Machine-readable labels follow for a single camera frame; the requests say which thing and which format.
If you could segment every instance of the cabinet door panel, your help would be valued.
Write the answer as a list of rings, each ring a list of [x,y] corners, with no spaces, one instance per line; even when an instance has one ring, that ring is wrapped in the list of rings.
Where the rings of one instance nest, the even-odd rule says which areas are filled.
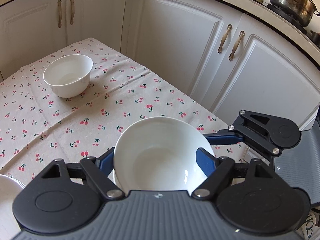
[[[121,52],[197,97],[211,54],[219,57],[220,33],[230,23],[236,27],[240,15],[213,0],[127,0]]]
[[[0,7],[0,71],[4,79],[67,45],[65,0],[14,0]]]
[[[229,124],[244,109],[305,126],[320,102],[316,67],[292,44],[249,16],[240,21],[241,30],[246,33],[244,42],[234,61],[223,59],[204,98],[205,106]]]
[[[87,38],[120,50],[125,0],[74,0],[74,21],[71,1],[67,0],[68,44]]]

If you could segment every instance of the stove burner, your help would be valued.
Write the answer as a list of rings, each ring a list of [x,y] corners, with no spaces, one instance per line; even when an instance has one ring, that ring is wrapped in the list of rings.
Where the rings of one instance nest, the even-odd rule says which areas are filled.
[[[307,35],[308,31],[299,23],[298,20],[296,20],[294,18],[293,14],[288,14],[288,13],[284,12],[278,6],[274,6],[272,4],[268,4],[267,8],[270,9],[271,11],[275,12],[276,14],[280,15],[282,18],[286,19],[294,27],[296,27],[299,31],[301,31],[304,35]]]

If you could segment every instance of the white bowl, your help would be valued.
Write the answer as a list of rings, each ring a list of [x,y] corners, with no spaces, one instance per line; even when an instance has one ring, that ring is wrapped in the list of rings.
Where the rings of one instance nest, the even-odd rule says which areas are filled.
[[[89,85],[91,58],[81,54],[68,55],[50,63],[43,79],[59,97],[71,98],[81,94]]]
[[[114,181],[126,194],[136,190],[188,190],[207,178],[196,163],[207,139],[191,125],[169,117],[151,117],[130,125],[114,150]]]
[[[25,186],[5,175],[0,175],[0,185],[0,239],[9,240],[20,232],[12,213],[12,203]]]

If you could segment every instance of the brass cabinet handle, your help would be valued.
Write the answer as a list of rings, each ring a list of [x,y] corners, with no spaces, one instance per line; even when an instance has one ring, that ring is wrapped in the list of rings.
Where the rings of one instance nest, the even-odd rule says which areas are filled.
[[[71,3],[71,19],[70,19],[70,25],[73,25],[73,18],[75,16],[75,5],[74,5],[75,0],[70,0]]]
[[[242,39],[243,37],[244,37],[244,31],[240,31],[239,38],[238,38],[238,40],[236,41],[236,43],[233,45],[232,52],[231,52],[231,54],[230,54],[230,56],[229,56],[229,60],[230,60],[230,61],[233,60],[233,56],[234,56],[236,50],[238,49],[238,46],[239,46],[239,44],[240,44],[240,41],[241,41],[241,39]]]
[[[62,20],[61,0],[58,0],[58,9],[59,9],[59,23],[58,23],[58,28],[61,28],[61,20]]]
[[[227,31],[226,33],[222,36],[222,39],[221,39],[221,42],[220,42],[220,47],[218,49],[218,53],[220,54],[222,52],[222,47],[223,47],[223,44],[224,42],[226,41],[227,37],[228,37],[228,34],[229,32],[232,30],[232,25],[229,24],[228,27],[227,27]]]

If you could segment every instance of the table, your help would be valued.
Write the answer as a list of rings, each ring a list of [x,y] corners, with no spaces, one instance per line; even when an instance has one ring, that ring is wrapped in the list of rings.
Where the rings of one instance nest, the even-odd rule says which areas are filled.
[[[57,97],[43,80],[52,61],[70,54],[93,60],[88,88]],[[28,184],[48,163],[79,162],[115,146],[132,123],[152,116],[183,120],[201,133],[227,124],[130,58],[89,38],[22,67],[0,83],[0,173]],[[213,147],[241,162],[246,145]]]

